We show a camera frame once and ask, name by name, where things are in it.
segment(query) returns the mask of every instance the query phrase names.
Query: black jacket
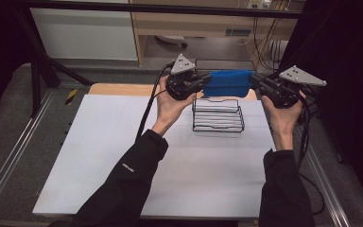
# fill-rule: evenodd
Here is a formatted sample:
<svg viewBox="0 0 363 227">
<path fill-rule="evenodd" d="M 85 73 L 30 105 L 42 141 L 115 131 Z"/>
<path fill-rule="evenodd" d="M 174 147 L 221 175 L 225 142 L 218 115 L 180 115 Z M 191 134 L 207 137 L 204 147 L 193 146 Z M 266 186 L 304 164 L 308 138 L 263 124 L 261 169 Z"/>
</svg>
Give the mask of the black jacket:
<svg viewBox="0 0 363 227">
<path fill-rule="evenodd" d="M 78 210 L 70 226 L 134 225 L 167 148 L 166 140 L 154 131 L 146 131 Z M 267 181 L 262 191 L 260 226 L 315 226 L 292 150 L 270 150 L 264 166 Z"/>
</svg>

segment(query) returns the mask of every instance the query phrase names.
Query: floor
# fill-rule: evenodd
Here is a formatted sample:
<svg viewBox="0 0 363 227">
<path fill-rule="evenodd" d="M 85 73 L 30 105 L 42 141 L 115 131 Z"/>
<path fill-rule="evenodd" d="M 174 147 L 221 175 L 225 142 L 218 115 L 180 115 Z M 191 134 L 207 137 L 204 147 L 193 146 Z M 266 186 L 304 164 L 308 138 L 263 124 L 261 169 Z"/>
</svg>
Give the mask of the floor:
<svg viewBox="0 0 363 227">
<path fill-rule="evenodd" d="M 192 61 L 198 60 L 202 67 L 233 68 L 250 65 L 250 57 L 238 40 L 225 38 L 188 37 L 187 48 L 176 44 L 167 44 L 154 37 L 147 41 L 146 59 L 143 66 L 136 64 L 121 64 L 118 67 L 99 67 L 85 69 L 74 67 L 74 70 L 87 79 L 97 82 L 120 83 L 152 83 L 165 63 L 183 54 Z M 31 113 L 31 84 L 28 67 L 19 68 L 14 74 L 12 82 L 0 101 L 0 169 L 10 155 L 18 138 L 30 120 Z M 61 150 L 61 143 L 77 113 L 78 106 L 88 87 L 77 85 L 72 79 L 60 75 L 63 81 L 58 89 L 47 89 L 44 93 L 52 92 L 53 99 L 49 103 L 43 119 L 33 132 L 30 140 L 16 163 L 6 186 L 0 192 L 0 221 L 10 221 L 10 224 L 0 226 L 46 226 L 52 218 L 43 218 L 32 214 L 32 208 L 38 199 L 38 193 L 49 175 L 52 165 Z M 73 88 L 78 89 L 71 105 L 65 101 Z M 337 155 L 333 142 L 328 136 L 321 118 L 313 118 L 310 128 L 310 145 L 320 157 L 321 164 L 327 173 L 331 185 L 337 193 L 339 202 L 345 211 L 350 226 L 363 226 L 363 188 L 356 178 L 352 168 L 337 162 Z M 307 162 L 303 163 L 302 173 L 314 180 L 314 176 Z M 308 183 L 305 184 L 313 209 L 320 208 L 320 195 Z M 317 226 L 336 226 L 326 208 L 320 215 L 315 216 Z M 207 226 L 217 226 L 213 222 Z M 184 223 L 184 226 L 204 226 L 204 223 Z M 223 226 L 235 226 L 235 223 L 223 222 Z"/>
</svg>

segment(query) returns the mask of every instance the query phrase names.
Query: blue fabric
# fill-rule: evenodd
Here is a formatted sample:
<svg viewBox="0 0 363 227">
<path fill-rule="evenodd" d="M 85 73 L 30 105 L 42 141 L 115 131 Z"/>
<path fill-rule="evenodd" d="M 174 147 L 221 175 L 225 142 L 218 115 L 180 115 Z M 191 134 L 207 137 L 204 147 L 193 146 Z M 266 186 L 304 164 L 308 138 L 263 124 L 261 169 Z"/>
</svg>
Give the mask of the blue fabric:
<svg viewBox="0 0 363 227">
<path fill-rule="evenodd" d="M 205 96 L 245 97 L 251 87 L 250 70 L 220 70 L 211 72 L 211 81 L 203 87 Z"/>
</svg>

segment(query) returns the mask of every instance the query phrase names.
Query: wire rack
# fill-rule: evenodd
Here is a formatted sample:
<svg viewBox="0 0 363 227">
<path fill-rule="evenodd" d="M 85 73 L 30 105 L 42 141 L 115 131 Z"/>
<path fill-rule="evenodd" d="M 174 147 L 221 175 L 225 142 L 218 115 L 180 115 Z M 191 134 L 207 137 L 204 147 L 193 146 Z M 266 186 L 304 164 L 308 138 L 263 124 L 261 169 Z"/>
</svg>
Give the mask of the wire rack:
<svg viewBox="0 0 363 227">
<path fill-rule="evenodd" d="M 196 98 L 193 103 L 193 131 L 241 132 L 244 119 L 236 99 Z"/>
</svg>

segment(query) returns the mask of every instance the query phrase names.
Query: human arm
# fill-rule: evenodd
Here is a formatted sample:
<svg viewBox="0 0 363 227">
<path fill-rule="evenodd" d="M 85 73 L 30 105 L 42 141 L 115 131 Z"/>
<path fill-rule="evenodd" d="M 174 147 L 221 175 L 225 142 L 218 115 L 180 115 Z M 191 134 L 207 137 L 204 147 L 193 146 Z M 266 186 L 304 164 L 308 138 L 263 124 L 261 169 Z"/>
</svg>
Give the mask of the human arm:
<svg viewBox="0 0 363 227">
<path fill-rule="evenodd" d="M 166 78 L 160 80 L 164 90 Z M 147 200 L 158 163 L 168 144 L 163 139 L 194 95 L 176 101 L 167 92 L 157 96 L 157 120 L 124 154 L 106 182 L 82 205 L 71 226 L 133 226 Z"/>
<path fill-rule="evenodd" d="M 270 150 L 264 157 L 266 182 L 262 189 L 260 226 L 315 226 L 293 152 L 293 131 L 302 103 L 277 109 L 268 97 L 263 96 L 263 101 L 269 110 L 277 151 Z"/>
</svg>

